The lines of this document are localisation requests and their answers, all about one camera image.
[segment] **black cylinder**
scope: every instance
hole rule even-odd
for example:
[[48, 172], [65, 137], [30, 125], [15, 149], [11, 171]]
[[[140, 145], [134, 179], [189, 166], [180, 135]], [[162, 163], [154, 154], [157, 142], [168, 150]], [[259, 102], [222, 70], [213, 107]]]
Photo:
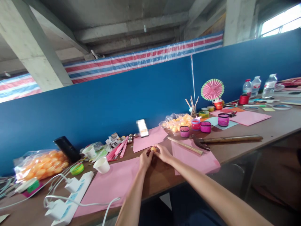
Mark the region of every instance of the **black cylinder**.
[[79, 152], [73, 147], [70, 141], [65, 137], [59, 137], [53, 141], [59, 149], [65, 153], [68, 159], [74, 163], [81, 159]]

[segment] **wooden hammer handle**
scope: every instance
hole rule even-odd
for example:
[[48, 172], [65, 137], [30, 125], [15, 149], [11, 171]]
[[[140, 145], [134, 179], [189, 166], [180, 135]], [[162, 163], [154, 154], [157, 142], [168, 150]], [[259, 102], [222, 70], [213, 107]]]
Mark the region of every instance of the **wooden hammer handle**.
[[187, 145], [187, 144], [184, 144], [184, 143], [181, 142], [181, 141], [177, 141], [177, 140], [175, 140], [174, 138], [171, 138], [171, 137], [167, 137], [167, 138], [168, 138], [169, 140], [171, 140], [171, 141], [173, 141], [173, 142], [176, 142], [177, 144], [179, 144], [179, 145], [181, 145], [181, 146], [183, 146], [183, 147], [189, 149], [189, 150], [194, 151], [195, 153], [198, 153], [198, 154], [200, 154], [200, 155], [203, 154], [203, 151], [198, 150], [198, 149], [196, 149], [196, 148], [194, 148], [194, 147], [191, 147], [191, 146], [189, 146], [189, 145]]
[[244, 141], [260, 141], [262, 136], [259, 135], [248, 135], [248, 136], [238, 136], [238, 137], [219, 137], [203, 139], [205, 143], [227, 143], [227, 142], [244, 142]]

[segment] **concrete pillar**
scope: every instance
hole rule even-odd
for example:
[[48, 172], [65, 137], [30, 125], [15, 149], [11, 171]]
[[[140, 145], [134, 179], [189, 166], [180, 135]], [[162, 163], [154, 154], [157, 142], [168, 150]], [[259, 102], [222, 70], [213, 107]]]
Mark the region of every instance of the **concrete pillar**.
[[227, 0], [224, 46], [250, 40], [256, 0]]
[[29, 5], [0, 1], [0, 33], [42, 91], [72, 85]]

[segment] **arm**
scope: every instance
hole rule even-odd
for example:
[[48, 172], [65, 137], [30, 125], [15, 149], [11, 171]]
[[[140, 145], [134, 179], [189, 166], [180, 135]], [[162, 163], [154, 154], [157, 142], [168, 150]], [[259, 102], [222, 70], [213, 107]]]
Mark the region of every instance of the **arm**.
[[155, 155], [174, 167], [227, 225], [271, 225], [239, 197], [205, 174], [173, 157], [166, 147], [159, 144], [154, 146], [160, 149], [160, 153], [155, 152]]
[[151, 164], [151, 159], [154, 152], [150, 151], [151, 148], [146, 149], [140, 155], [140, 166], [138, 173], [135, 177], [132, 188], [127, 195], [121, 210], [119, 212], [116, 224], [119, 225], [138, 225], [140, 206], [141, 206], [141, 196], [143, 190], [144, 177], [148, 167]]

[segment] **left hand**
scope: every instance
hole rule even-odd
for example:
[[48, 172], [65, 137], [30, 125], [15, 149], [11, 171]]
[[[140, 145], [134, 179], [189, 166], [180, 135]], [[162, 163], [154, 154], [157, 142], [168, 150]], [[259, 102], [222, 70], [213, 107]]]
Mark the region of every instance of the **left hand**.
[[151, 164], [151, 160], [153, 158], [154, 151], [151, 151], [151, 147], [147, 148], [142, 152], [140, 155], [140, 169], [144, 170], [145, 172], [147, 171], [148, 167]]

